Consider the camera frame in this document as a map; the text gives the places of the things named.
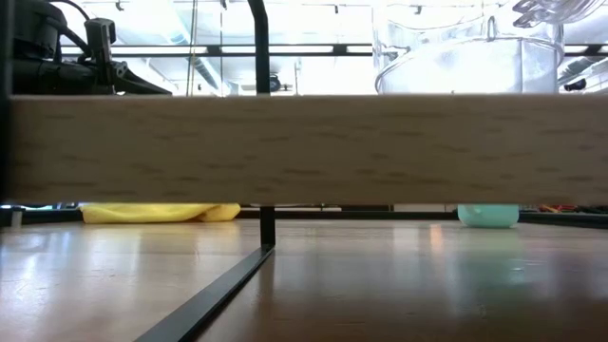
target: teal bowl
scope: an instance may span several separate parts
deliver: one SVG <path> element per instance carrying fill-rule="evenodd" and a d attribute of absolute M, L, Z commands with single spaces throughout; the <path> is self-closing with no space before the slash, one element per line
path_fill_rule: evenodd
<path fill-rule="evenodd" d="M 458 219 L 473 228 L 510 228 L 520 219 L 520 206 L 459 204 Z"/>

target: clear plastic container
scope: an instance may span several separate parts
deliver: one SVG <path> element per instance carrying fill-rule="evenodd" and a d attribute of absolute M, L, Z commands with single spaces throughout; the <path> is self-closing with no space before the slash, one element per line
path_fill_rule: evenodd
<path fill-rule="evenodd" d="M 379 93 L 553 93 L 560 24 L 520 28 L 509 0 L 385 0 L 374 9 Z"/>

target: wooden plank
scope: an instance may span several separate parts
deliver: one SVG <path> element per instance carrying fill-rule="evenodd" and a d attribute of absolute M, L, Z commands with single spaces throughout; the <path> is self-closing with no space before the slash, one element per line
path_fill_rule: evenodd
<path fill-rule="evenodd" d="M 608 97 L 14 99 L 15 201 L 608 203 Z"/>

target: black machine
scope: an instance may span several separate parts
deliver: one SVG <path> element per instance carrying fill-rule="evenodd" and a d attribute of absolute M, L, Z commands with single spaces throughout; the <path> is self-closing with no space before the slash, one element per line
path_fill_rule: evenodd
<path fill-rule="evenodd" d="M 51 2 L 64 2 L 85 18 L 87 42 L 67 27 L 64 14 Z M 83 54 L 64 62 L 60 37 L 64 35 Z M 114 22 L 90 19 L 70 0 L 15 2 L 13 93 L 48 95 L 171 94 L 131 72 L 125 62 L 112 61 L 116 41 Z"/>

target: wooden board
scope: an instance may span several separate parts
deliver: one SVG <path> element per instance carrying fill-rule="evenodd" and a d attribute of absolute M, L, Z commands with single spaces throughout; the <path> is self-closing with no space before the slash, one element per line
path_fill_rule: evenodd
<path fill-rule="evenodd" d="M 608 203 L 608 97 L 14 99 L 22 202 Z"/>

